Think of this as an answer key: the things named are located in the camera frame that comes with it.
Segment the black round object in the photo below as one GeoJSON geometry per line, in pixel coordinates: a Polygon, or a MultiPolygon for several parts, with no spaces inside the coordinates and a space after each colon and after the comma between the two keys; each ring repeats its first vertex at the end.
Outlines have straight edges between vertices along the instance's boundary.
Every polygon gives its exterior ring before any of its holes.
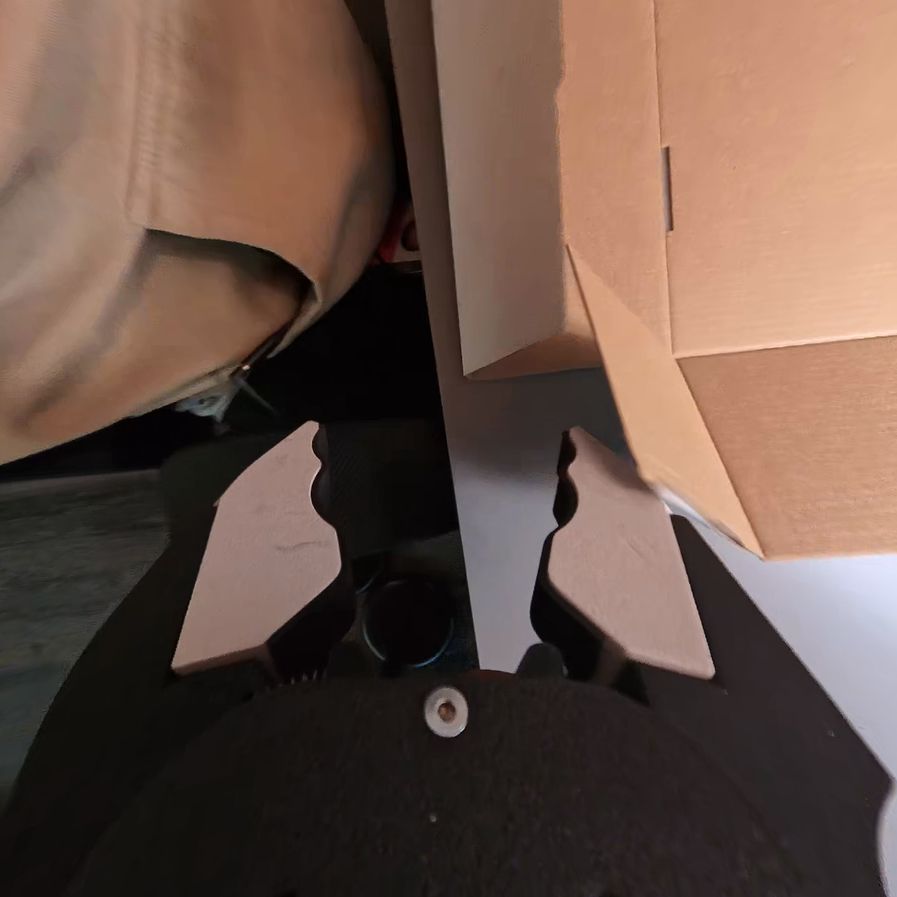
{"type": "Polygon", "coordinates": [[[363,640],[389,675],[432,665],[455,630],[456,606],[438,580],[383,578],[363,602],[363,640]]]}

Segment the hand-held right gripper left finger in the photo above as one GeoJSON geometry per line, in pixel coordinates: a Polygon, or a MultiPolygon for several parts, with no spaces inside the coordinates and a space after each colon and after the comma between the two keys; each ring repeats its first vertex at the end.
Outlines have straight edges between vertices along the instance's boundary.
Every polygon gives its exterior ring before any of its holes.
{"type": "Polygon", "coordinates": [[[323,675],[356,613],[331,522],[327,449],[325,429],[305,423],[218,499],[174,674],[254,663],[282,682],[323,675]]]}

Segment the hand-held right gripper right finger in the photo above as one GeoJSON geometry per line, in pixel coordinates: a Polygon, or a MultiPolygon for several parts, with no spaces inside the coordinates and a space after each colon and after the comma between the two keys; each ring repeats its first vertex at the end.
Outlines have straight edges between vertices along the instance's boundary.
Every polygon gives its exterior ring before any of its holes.
{"type": "Polygon", "coordinates": [[[530,622],[560,675],[641,698],[648,669],[711,683],[716,667],[665,503],[589,432],[562,435],[530,622]]]}

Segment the red object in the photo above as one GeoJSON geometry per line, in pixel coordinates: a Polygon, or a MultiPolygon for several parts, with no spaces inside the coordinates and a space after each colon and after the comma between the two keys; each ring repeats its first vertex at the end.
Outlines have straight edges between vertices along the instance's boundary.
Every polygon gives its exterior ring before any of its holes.
{"type": "Polygon", "coordinates": [[[387,265],[401,273],[420,274],[420,244],[411,200],[397,201],[371,264],[387,265]]]}

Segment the brown cardboard box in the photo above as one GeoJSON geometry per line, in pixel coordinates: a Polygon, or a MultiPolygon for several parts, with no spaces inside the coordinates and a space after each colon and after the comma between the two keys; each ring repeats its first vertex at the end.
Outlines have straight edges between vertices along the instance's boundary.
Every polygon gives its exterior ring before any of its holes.
{"type": "Polygon", "coordinates": [[[602,365],[768,560],[895,553],[896,3],[432,2],[463,371],[602,365]]]}

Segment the person's beige clothing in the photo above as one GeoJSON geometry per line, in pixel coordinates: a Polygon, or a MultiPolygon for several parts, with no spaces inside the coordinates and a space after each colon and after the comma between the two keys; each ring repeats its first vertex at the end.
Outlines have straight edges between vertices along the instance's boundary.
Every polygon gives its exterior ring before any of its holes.
{"type": "Polygon", "coordinates": [[[2,464],[227,402],[358,280],[395,187],[345,2],[2,2],[2,464]]]}

